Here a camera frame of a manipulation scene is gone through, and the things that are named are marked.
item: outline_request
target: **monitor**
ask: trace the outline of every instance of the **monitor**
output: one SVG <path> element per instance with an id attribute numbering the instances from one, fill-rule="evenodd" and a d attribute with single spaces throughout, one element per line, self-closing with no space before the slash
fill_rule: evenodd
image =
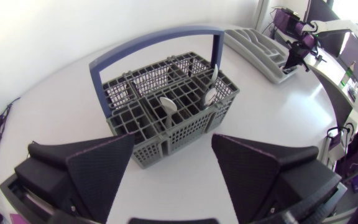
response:
<path id="1" fill-rule="evenodd" d="M 341 179 L 316 160 L 317 147 L 285 147 L 214 134 L 212 148 L 239 223 L 276 223 L 270 217 L 297 204 L 302 210 L 292 210 L 295 220 L 314 217 L 310 223 L 319 223 L 334 209 L 315 213 L 338 193 Z"/>
<path id="2" fill-rule="evenodd" d="M 305 21 L 333 21 L 340 19 L 335 12 L 323 0 L 310 0 L 309 9 L 305 16 Z M 333 57 L 338 57 L 341 53 L 345 33 L 325 33 L 318 35 L 318 41 L 326 52 Z"/>
<path id="3" fill-rule="evenodd" d="M 33 142 L 30 157 L 1 190 L 29 223 L 50 223 L 61 213 L 106 223 L 133 148 L 133 134 L 52 146 Z"/>

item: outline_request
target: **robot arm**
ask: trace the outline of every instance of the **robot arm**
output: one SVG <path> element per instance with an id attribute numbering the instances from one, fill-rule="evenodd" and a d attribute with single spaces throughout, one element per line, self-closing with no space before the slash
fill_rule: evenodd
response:
<path id="1" fill-rule="evenodd" d="M 309 24 L 305 24 L 305 26 L 302 28 L 303 32 L 307 32 L 313 35 L 323 32 L 332 32 L 338 30 L 343 32 L 348 32 L 348 31 L 353 32 L 353 34 L 358 39 L 358 25 L 354 24 L 351 21 L 342 21 L 342 20 L 329 21 L 329 22 L 311 21 Z M 345 122 L 345 129 L 343 130 L 344 137 L 342 139 L 344 145 L 345 142 L 347 142 L 348 144 L 351 142 L 351 139 L 353 135 L 357 132 L 357 130 L 358 130 L 358 92 L 357 92 L 356 100 L 353 104 L 353 109 Z"/>

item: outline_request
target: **cutlery tray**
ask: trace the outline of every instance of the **cutlery tray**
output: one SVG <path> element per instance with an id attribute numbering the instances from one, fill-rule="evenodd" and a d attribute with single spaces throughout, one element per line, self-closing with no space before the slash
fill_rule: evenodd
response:
<path id="1" fill-rule="evenodd" d="M 209 107 L 201 99 L 209 90 L 214 67 L 189 52 L 129 71 L 101 84 L 113 135 L 133 133 L 133 160 L 151 166 L 219 126 L 239 89 L 221 71 L 214 83 L 216 96 Z M 171 99 L 178 110 L 167 128 L 160 97 Z"/>

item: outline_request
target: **basket handle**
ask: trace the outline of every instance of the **basket handle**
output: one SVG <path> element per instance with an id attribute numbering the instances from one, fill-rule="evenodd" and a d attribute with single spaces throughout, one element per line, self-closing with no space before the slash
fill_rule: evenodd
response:
<path id="1" fill-rule="evenodd" d="M 218 67 L 220 67 L 223 50 L 224 31 L 220 28 L 211 26 L 183 26 L 161 30 L 153 32 L 151 34 L 146 34 L 136 39 L 130 40 L 125 44 L 122 44 L 106 52 L 105 54 L 91 62 L 89 64 L 89 70 L 91 72 L 94 90 L 96 91 L 100 106 L 103 109 L 105 117 L 109 118 L 111 116 L 111 110 L 105 99 L 102 81 L 100 78 L 100 71 L 117 62 L 118 60 L 150 45 L 157 44 L 165 40 L 174 39 L 177 37 L 205 34 L 214 35 L 211 66 L 214 67 L 215 64 L 217 64 Z"/>

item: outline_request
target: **white table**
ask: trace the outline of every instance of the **white table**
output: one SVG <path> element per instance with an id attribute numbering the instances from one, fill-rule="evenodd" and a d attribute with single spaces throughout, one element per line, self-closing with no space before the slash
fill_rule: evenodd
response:
<path id="1" fill-rule="evenodd" d="M 211 44 L 212 36 L 207 35 L 162 42 L 110 66 L 103 71 L 102 80 L 189 51 L 209 60 Z M 91 61 L 111 48 L 57 71 L 14 104 L 0 147 L 0 184 L 26 159 L 27 145 L 32 141 L 63 144 L 112 135 L 88 68 Z M 148 169 L 141 169 L 131 160 L 108 223 L 126 223 L 131 217 L 157 220 L 213 217 L 220 223 L 237 223 L 211 149 L 213 133 L 300 147 L 321 144 L 326 130 L 335 126 L 326 92 L 314 75 L 302 69 L 280 85 L 273 85 L 227 46 L 220 69 L 241 90 L 222 125 Z M 1 191 L 0 212 L 6 218 L 17 213 Z"/>

